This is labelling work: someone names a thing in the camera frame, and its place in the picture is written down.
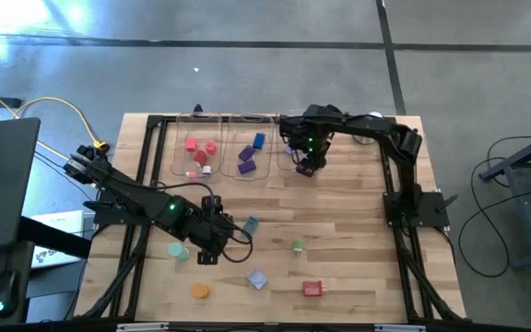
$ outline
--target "paper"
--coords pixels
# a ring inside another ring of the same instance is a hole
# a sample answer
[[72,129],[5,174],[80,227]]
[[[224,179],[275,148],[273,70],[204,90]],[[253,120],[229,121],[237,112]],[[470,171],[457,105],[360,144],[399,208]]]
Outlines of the paper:
[[[82,236],[80,233],[83,231],[82,210],[32,216],[31,218],[47,226],[54,227],[57,230],[74,233],[76,236]],[[79,260],[80,258],[71,255],[36,246],[34,247],[34,256],[32,257],[32,268],[58,266],[78,262]]]

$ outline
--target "pink cube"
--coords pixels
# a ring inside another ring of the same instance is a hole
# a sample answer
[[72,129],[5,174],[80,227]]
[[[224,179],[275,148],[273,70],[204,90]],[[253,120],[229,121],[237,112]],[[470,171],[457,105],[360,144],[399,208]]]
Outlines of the pink cube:
[[196,150],[195,139],[187,139],[185,141],[185,150],[188,152],[195,152]]
[[204,167],[207,164],[208,156],[203,150],[197,150],[194,154],[194,161]]
[[217,142],[213,140],[209,140],[207,141],[205,148],[206,148],[206,152],[208,152],[209,154],[211,155],[217,154]]

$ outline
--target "wooden tabletop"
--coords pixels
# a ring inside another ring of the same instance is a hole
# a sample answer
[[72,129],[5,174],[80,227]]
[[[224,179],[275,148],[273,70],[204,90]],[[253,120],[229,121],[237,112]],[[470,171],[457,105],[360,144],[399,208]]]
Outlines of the wooden tabletop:
[[[145,113],[124,115],[112,162],[116,169],[133,178],[147,117]],[[423,135],[419,117],[396,119]],[[149,154],[146,184],[156,137]],[[171,172],[175,139],[175,124],[171,124],[159,177],[166,184],[185,181]],[[220,174],[210,184],[239,225],[249,216],[259,218],[254,252],[246,262],[232,264],[221,257],[216,266],[199,266],[195,262],[198,249],[188,242],[185,245],[192,258],[184,263],[176,261],[168,256],[168,244],[175,240],[152,229],[137,320],[406,322],[395,240],[384,221],[381,197],[385,188],[378,146],[359,145],[351,136],[337,134],[327,154],[326,167],[313,178],[282,170],[277,157],[287,156],[277,153],[274,146],[270,172],[264,180],[242,182]],[[418,182],[424,191],[435,189],[425,141],[417,168]],[[197,204],[206,195],[200,187],[171,193],[185,195]],[[86,312],[108,287],[116,273],[123,237],[124,226],[111,226],[93,241],[76,314]],[[434,229],[419,229],[419,238],[428,279],[452,309],[464,316],[450,246]],[[292,251],[294,240],[304,241],[305,251],[298,257]],[[245,255],[245,246],[229,243],[229,255]],[[267,277],[262,290],[254,289],[245,278],[253,267]],[[324,296],[304,297],[305,280],[321,280],[326,287]],[[207,299],[191,296],[191,286],[196,282],[210,287]],[[131,277],[125,283],[121,312],[128,301],[130,284]],[[411,284],[421,313],[419,287],[415,281]]]

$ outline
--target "orange disc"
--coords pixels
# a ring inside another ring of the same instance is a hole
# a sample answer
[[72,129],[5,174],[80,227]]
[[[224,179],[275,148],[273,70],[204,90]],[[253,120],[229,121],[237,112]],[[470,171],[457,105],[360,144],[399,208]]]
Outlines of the orange disc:
[[192,296],[196,299],[205,299],[210,295],[210,288],[203,283],[196,282],[192,285]]

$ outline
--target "purple cube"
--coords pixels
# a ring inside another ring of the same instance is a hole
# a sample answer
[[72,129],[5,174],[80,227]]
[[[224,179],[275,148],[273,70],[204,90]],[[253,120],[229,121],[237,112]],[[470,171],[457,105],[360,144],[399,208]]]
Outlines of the purple cube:
[[257,166],[255,166],[255,162],[253,160],[249,160],[239,165],[239,172],[241,172],[241,174],[245,174],[255,170],[256,168]]
[[251,158],[251,156],[253,156],[255,152],[255,149],[254,147],[252,146],[247,146],[243,149],[243,151],[241,151],[241,153],[239,154],[239,159],[240,160],[243,160],[243,161],[247,161],[248,159]]

